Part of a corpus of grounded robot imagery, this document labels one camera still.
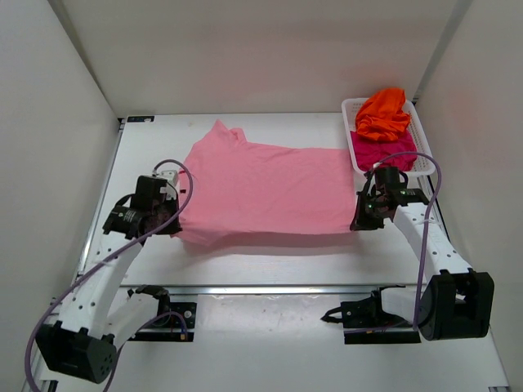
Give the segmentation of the light pink t-shirt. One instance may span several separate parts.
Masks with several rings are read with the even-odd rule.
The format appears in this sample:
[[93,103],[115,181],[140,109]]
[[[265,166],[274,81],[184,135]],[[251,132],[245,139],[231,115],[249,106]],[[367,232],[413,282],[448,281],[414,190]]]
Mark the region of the light pink t-shirt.
[[245,234],[346,234],[355,214],[346,149],[288,148],[247,140],[216,121],[179,171],[177,237],[209,246]]

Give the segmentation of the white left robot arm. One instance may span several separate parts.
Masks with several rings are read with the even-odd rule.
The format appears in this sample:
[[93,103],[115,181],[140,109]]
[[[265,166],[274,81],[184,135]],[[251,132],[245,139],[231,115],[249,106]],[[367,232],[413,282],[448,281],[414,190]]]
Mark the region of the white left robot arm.
[[34,340],[53,372],[95,384],[116,366],[118,349],[153,318],[167,296],[162,287],[140,286],[116,310],[110,307],[131,263],[152,235],[181,231],[178,174],[139,176],[134,193],[119,199],[102,226],[96,259],[61,300],[52,324],[38,326]]

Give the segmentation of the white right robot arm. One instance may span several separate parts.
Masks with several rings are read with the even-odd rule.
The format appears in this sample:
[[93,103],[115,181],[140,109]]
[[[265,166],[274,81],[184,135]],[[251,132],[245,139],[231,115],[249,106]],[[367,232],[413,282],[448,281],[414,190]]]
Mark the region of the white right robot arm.
[[491,276],[476,272],[458,254],[431,213],[432,201],[408,186],[405,173],[379,167],[364,176],[351,230],[377,230],[390,221],[419,261],[416,288],[381,289],[381,311],[407,321],[429,341],[486,336],[494,299]]

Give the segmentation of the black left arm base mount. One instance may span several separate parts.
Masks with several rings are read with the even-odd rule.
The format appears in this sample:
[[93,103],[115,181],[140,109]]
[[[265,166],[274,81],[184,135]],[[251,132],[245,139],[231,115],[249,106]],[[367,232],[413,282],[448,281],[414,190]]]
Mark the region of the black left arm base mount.
[[157,305],[155,321],[133,333],[129,341],[192,342],[196,324],[197,300],[175,296],[167,288],[156,285],[141,285],[127,289],[127,298],[138,295],[154,298]]

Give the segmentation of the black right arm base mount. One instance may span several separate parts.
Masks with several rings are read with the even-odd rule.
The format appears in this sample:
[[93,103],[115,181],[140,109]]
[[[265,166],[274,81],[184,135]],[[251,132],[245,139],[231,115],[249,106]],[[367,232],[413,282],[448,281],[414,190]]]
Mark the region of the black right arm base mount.
[[320,320],[341,324],[345,345],[408,345],[420,344],[418,332],[399,315],[388,314],[382,308],[381,294],[385,287],[372,290],[357,301],[341,301]]

